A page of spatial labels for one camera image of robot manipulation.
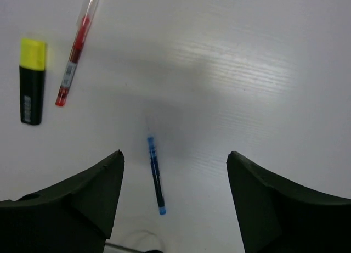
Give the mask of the blue pen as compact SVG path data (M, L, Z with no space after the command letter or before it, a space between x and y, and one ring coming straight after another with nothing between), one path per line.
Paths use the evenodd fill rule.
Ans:
M150 166L152 170L152 177L154 181L155 194L157 199L158 211L160 215L166 214L165 200L163 197L162 187L161 187L161 178L160 170L158 166L158 158L156 153L156 146L154 142L154 137L147 137L149 155L150 155Z

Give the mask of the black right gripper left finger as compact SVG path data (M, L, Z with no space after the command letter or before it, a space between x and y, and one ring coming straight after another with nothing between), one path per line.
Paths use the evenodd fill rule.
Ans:
M1 201L1 252L103 252L123 172L118 150L57 184Z

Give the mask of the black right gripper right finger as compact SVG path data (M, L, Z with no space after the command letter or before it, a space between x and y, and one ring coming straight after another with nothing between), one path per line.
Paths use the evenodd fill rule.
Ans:
M227 172L245 252L350 252L350 199L295 183L236 151Z

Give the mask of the yellow black highlighter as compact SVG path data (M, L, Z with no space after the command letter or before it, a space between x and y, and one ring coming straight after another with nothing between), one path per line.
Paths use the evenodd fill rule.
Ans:
M20 120L31 126L42 122L47 47L43 41L24 37L20 42Z

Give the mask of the red pen refill tube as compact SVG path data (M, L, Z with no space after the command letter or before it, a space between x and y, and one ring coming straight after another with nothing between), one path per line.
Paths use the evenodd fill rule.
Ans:
M77 20L77 32L66 64L63 79L56 98L56 106L64 106L69 94L72 80L94 18L99 0L84 0Z

